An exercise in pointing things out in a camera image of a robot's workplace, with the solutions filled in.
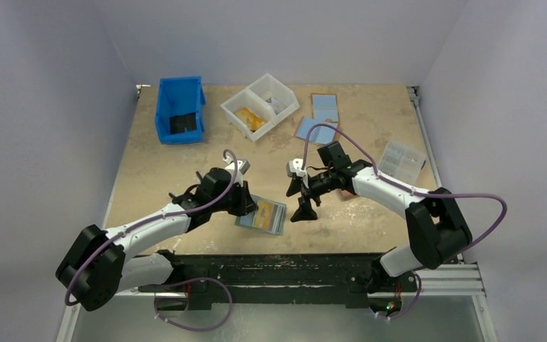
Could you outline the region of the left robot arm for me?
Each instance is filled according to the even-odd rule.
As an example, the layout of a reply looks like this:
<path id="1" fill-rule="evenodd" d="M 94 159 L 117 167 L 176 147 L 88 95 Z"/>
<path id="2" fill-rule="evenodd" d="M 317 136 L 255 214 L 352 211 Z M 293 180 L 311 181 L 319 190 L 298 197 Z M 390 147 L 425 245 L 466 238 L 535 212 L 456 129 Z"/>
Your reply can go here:
<path id="1" fill-rule="evenodd" d="M 178 290 L 184 272 L 171 253 L 143 258 L 140 252 L 206 224 L 216 212 L 242 217 L 256 211 L 243 178 L 248 169 L 247 160 L 213 167 L 199 184 L 151 215 L 110 229 L 94 224 L 82 229 L 56 269 L 57 280 L 66 287 L 66 305 L 94 311 L 117 292 L 148 284 Z"/>

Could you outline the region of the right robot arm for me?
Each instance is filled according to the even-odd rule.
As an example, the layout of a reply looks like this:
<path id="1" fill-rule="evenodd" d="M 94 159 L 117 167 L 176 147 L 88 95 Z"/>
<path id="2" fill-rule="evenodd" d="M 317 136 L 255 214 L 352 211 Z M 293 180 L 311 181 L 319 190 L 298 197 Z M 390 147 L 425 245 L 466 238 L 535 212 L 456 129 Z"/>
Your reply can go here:
<path id="1" fill-rule="evenodd" d="M 292 222 L 316 220 L 313 207 L 321 205 L 322 195 L 334 190 L 373 200 L 406 221 L 408 243 L 373 261 L 367 282 L 371 291 L 390 289 L 407 272 L 436 269 L 472 242 L 472 233 L 449 190 L 411 188 L 384 176 L 371 162 L 352 161 L 339 142 L 320 147 L 318 154 L 324 168 L 317 175 L 308 175 L 302 159 L 286 165 L 291 178 L 286 194 L 300 195 Z"/>

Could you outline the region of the green card holder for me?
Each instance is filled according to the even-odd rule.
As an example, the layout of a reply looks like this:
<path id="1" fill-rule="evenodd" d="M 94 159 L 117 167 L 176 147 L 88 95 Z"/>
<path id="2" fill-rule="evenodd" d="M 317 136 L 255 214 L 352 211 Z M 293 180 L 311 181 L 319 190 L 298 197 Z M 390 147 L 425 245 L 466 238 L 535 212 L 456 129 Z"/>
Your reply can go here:
<path id="1" fill-rule="evenodd" d="M 247 229 L 280 236 L 286 221 L 286 205 L 273 200 L 252 195 L 257 210 L 245 216 L 237 217 L 235 225 Z"/>

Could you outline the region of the credit card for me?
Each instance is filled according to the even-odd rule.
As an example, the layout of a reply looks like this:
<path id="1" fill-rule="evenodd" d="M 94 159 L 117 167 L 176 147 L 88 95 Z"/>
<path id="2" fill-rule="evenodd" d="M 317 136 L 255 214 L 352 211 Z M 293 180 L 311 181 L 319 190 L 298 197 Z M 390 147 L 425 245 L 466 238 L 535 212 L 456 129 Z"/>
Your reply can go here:
<path id="1" fill-rule="evenodd" d="M 276 115 L 282 113 L 287 107 L 285 103 L 281 102 L 274 96 L 267 98 L 266 102 L 273 108 Z"/>

